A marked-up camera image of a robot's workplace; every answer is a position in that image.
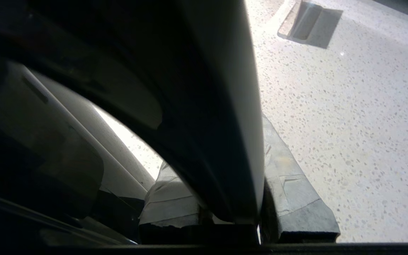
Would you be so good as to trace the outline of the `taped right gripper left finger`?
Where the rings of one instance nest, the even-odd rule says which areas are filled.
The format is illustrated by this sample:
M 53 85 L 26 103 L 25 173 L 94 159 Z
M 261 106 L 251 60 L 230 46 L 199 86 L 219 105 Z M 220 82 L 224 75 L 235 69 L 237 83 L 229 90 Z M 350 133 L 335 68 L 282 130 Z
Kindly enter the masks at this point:
M 199 224 L 199 202 L 165 161 L 145 197 L 140 225 L 186 227 Z

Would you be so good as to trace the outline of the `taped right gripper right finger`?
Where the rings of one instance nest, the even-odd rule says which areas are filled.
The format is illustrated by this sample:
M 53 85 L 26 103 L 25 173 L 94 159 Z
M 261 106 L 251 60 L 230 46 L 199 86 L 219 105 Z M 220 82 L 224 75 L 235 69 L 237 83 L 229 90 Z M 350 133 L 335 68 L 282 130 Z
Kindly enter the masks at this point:
M 340 228 L 273 124 L 262 116 L 265 185 L 263 243 L 335 243 Z

